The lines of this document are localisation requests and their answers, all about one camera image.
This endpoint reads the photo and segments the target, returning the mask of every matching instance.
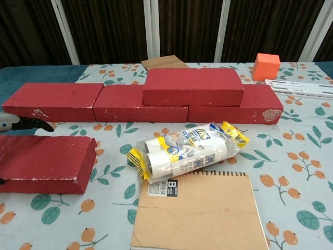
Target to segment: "red foam block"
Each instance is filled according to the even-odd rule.
[[[0,192],[83,194],[96,158],[86,136],[0,136]]]
[[[142,85],[107,86],[94,105],[99,122],[186,122],[187,111],[187,107],[145,106]]]
[[[239,106],[243,91],[234,69],[150,69],[144,85],[144,104]]]
[[[189,122],[222,122],[275,124],[283,105],[268,85],[244,85],[239,107],[189,107]]]
[[[7,113],[44,121],[95,121],[102,83],[26,83],[3,105]]]

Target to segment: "orange cube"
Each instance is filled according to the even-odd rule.
[[[278,55],[258,53],[252,71],[252,79],[260,82],[265,81],[265,79],[274,80],[279,68],[280,59]]]

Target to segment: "tablecloth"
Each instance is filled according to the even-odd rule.
[[[251,63],[188,65],[234,68],[244,84],[261,84],[251,80]],[[89,65],[77,83],[144,84],[146,75],[141,64]],[[311,62],[283,62],[277,79],[333,84]],[[333,102],[278,97],[279,123],[236,124],[249,144],[205,170],[250,176],[270,249],[333,249]],[[54,133],[37,130],[95,137],[95,165],[84,195],[0,194],[0,248],[129,249],[140,179],[125,154],[138,141],[199,124],[53,122]]]

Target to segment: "curtain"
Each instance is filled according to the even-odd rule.
[[[222,0],[159,0],[161,56],[213,62]]]
[[[142,0],[62,0],[81,64],[147,59]]]
[[[333,23],[331,23],[314,61],[333,61]]]
[[[232,0],[222,62],[251,62],[257,53],[297,61],[324,0]]]
[[[50,1],[0,1],[0,67],[71,64]]]

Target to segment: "brown notebook cover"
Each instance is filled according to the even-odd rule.
[[[249,177],[194,171],[159,186],[145,182],[131,249],[267,250]]]

